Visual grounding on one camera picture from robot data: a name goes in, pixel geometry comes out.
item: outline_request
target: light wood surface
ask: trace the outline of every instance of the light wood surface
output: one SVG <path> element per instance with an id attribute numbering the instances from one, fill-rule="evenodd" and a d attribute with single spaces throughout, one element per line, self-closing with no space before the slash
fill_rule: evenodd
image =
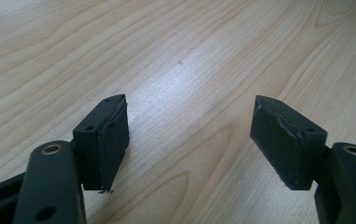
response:
<path id="1" fill-rule="evenodd" d="M 318 223 L 249 138 L 254 97 L 356 144 L 356 1 L 0 1 L 0 181 L 127 96 L 131 144 L 89 223 Z"/>

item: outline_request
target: screw hole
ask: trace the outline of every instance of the screw hole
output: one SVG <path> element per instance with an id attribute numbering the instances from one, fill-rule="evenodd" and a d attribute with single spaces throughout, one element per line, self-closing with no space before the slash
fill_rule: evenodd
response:
<path id="1" fill-rule="evenodd" d="M 54 206 L 49 206 L 41 209 L 36 215 L 36 221 L 45 221 L 53 217 L 56 213 Z"/>
<path id="2" fill-rule="evenodd" d="M 57 153 L 61 149 L 61 145 L 50 145 L 41 149 L 41 154 L 48 156 Z"/>
<path id="3" fill-rule="evenodd" d="M 90 130 L 92 130 L 92 129 L 93 129 L 93 126 L 84 127 L 84 130 L 85 130 L 85 131 L 90 131 Z"/>
<path id="4" fill-rule="evenodd" d="M 356 147 L 355 146 L 343 146 L 343 149 L 346 150 L 348 153 L 356 156 Z"/>

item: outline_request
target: wooden table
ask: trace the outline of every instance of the wooden table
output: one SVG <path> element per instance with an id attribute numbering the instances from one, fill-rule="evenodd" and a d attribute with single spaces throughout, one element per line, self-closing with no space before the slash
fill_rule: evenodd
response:
<path id="1" fill-rule="evenodd" d="M 0 1 L 0 181 L 125 93 L 131 144 L 89 223 L 318 223 L 249 138 L 255 95 L 356 144 L 356 1 Z"/>

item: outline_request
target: wood grain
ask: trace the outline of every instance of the wood grain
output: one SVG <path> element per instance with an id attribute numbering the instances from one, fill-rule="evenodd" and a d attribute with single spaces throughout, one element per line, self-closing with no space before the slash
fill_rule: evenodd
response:
<path id="1" fill-rule="evenodd" d="M 356 1 L 0 1 L 0 181 L 125 93 L 131 144 L 89 223 L 318 223 L 249 139 L 278 98 L 356 144 Z"/>

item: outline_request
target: table surface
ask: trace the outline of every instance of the table surface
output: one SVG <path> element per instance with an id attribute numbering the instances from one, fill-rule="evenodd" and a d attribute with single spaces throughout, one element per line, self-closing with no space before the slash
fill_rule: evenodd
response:
<path id="1" fill-rule="evenodd" d="M 356 144 L 356 1 L 0 1 L 0 181 L 125 93 L 131 143 L 89 223 L 318 223 L 249 138 L 255 96 Z"/>

